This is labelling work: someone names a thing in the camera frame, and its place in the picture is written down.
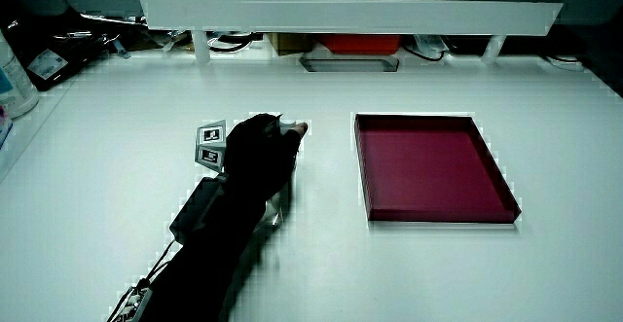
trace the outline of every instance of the white bottle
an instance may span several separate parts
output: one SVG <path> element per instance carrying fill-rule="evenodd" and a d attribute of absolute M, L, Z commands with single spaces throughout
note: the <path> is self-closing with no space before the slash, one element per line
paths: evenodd
<path fill-rule="evenodd" d="M 39 102 L 39 91 L 21 67 L 0 31 L 0 104 L 11 119 L 28 113 Z"/>

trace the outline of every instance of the black sleeve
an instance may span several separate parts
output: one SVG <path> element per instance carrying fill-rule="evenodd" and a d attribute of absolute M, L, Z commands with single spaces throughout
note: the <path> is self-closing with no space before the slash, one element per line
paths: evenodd
<path fill-rule="evenodd" d="M 186 239 L 150 285 L 140 322 L 217 321 L 223 301 L 266 203 L 226 192 L 210 207 L 205 228 Z"/>

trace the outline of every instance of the red container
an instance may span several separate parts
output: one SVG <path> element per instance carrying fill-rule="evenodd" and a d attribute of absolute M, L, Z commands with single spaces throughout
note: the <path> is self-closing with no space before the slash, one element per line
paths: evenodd
<path fill-rule="evenodd" d="M 521 213 L 470 117 L 357 115 L 368 220 L 512 224 Z"/>
<path fill-rule="evenodd" d="M 320 34 L 318 42 L 334 54 L 395 54 L 400 35 Z"/>

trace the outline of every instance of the cardboard box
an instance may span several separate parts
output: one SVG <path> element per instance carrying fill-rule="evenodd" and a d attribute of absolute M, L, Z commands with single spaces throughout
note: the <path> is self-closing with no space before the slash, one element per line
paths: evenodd
<path fill-rule="evenodd" d="M 303 54 L 313 49 L 311 34 L 268 33 L 267 36 L 278 55 Z"/>

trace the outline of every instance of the ar tag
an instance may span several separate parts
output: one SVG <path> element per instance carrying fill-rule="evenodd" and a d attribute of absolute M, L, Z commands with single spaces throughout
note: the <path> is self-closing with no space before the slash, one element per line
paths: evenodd
<path fill-rule="evenodd" d="M 216 172 L 222 172 L 226 131 L 224 120 L 197 128 L 195 162 Z"/>

